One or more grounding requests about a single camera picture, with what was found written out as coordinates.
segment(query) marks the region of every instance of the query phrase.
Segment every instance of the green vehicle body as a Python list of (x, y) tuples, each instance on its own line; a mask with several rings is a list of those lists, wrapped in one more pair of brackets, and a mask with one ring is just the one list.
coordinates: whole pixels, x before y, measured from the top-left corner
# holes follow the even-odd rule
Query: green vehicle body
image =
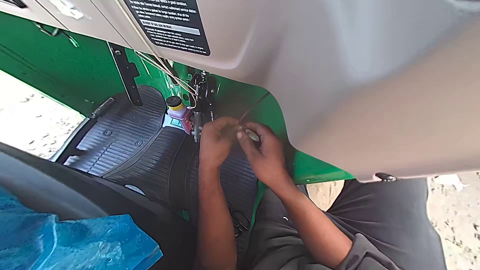
[[(89, 115), (107, 98), (125, 91), (119, 72), (106, 41), (76, 33), (49, 36), (32, 21), (0, 12), (0, 69), (64, 106)], [(45, 26), (47, 31), (53, 27)], [(132, 49), (126, 48), (130, 62), (133, 62), (140, 76), (137, 85), (149, 85), (158, 89), (167, 98), (187, 94), (162, 71), (144, 62)], [(187, 66), (173, 63), (179, 78), (189, 81)], [(216, 76), (218, 94), (217, 116), (240, 117), (253, 106), (267, 90), (221, 76)], [(287, 130), (282, 110), (269, 95), (249, 114), (250, 121), (264, 123), (288, 143)], [(353, 179), (350, 173), (325, 161), (289, 146), (288, 166), (296, 184)], [(259, 182), (258, 200), (266, 187)]]

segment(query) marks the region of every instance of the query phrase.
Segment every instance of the brake master cylinder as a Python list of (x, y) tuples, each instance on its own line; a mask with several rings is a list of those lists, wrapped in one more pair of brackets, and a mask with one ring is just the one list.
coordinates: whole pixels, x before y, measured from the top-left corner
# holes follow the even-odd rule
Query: brake master cylinder
[(168, 97), (166, 102), (168, 106), (168, 115), (173, 119), (179, 120), (183, 130), (185, 130), (187, 134), (190, 134), (193, 129), (193, 122), (190, 121), (190, 115), (192, 114), (192, 111), (183, 105), (180, 97)]

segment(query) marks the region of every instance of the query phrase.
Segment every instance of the wire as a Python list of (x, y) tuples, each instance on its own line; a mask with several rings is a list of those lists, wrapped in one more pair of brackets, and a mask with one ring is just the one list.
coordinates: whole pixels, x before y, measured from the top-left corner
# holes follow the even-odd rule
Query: wire
[[(180, 80), (180, 78), (178, 78), (177, 76), (174, 76), (173, 74), (171, 74), (171, 72), (168, 70), (168, 68), (166, 67), (166, 65), (162, 62), (162, 60), (159, 58), (159, 56), (157, 56), (157, 54), (155, 53), (155, 50), (152, 48), (152, 45), (150, 45), (150, 43), (148, 43), (144, 36), (140, 33), (140, 31), (138, 30), (136, 24), (132, 21), (132, 19), (130, 18), (130, 16), (127, 14), (127, 12), (125, 11), (125, 9), (123, 8), (122, 4), (120, 4), (120, 0), (115, 0), (115, 3), (118, 5), (118, 7), (120, 8), (120, 10), (122, 11), (123, 15), (125, 17), (127, 17), (127, 20), (129, 21), (130, 25), (133, 27), (133, 29), (135, 30), (135, 32), (138, 34), (138, 36), (140, 37), (140, 39), (143, 41), (143, 43), (147, 46), (147, 48), (149, 48), (151, 54), (158, 60), (158, 62), (160, 63), (157, 64), (155, 61), (153, 61), (150, 57), (147, 57), (146, 55), (144, 55), (144, 53), (140, 52), (140, 51), (137, 51), (135, 50), (135, 53), (142, 57), (143, 60), (147, 61), (149, 64), (151, 64), (152, 66), (158, 68), (159, 70), (167, 73), (168, 75), (174, 77), (177, 79), (177, 81), (179, 82), (179, 85), (185, 89), (185, 91), (189, 92), (191, 95), (193, 95), (193, 99), (195, 100), (195, 97), (197, 97), (198, 95), (195, 94), (196, 91), (190, 86), (188, 85), (188, 83)], [(195, 100), (195, 106), (193, 107), (190, 107), (189, 109), (194, 109), (195, 107), (197, 107), (197, 102)]]
[(179, 83), (179, 86), (182, 87), (183, 89), (185, 89), (185, 91), (187, 91), (188, 93), (190, 93), (193, 96), (193, 101), (194, 101), (195, 105), (193, 107), (190, 107), (190, 109), (194, 109), (194, 108), (197, 107), (197, 101), (195, 100), (195, 97), (197, 97), (198, 95), (196, 94), (195, 90), (188, 83), (184, 82), (183, 80), (181, 80), (177, 76), (173, 75), (172, 72), (170, 72), (170, 70), (168, 70), (165, 67), (160, 66), (157, 62), (153, 61), (146, 54), (144, 54), (140, 51), (137, 51), (137, 50), (134, 50), (134, 51), (135, 51), (135, 54), (137, 54), (145, 62), (149, 63), (150, 65), (152, 65), (156, 68), (158, 68), (159, 70), (163, 71), (167, 75), (174, 77), (177, 80), (177, 82)]
[(267, 93), (266, 93), (265, 95), (263, 95), (263, 97), (261, 97), (253, 106), (251, 106), (250, 109), (248, 109), (248, 110), (240, 117), (239, 123), (241, 123), (241, 121), (243, 120), (243, 118), (245, 118), (245, 116), (246, 116), (252, 109), (254, 109), (255, 107), (257, 107), (258, 104), (260, 104), (260, 102), (262, 102), (262, 100), (264, 100), (269, 94), (270, 94), (270, 92), (267, 92)]

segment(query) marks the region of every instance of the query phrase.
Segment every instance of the blue cloth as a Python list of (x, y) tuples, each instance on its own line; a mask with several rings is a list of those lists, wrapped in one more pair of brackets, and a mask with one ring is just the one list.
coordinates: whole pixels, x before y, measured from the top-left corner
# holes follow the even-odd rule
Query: blue cloth
[(130, 215), (58, 221), (0, 186), (0, 269), (145, 270), (163, 256)]

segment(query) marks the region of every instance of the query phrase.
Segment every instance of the black sticker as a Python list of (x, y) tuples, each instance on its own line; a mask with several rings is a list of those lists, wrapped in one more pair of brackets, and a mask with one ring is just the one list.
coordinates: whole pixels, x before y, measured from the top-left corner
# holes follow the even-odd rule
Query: black sticker
[(196, 0), (125, 0), (125, 3), (153, 44), (210, 55)]

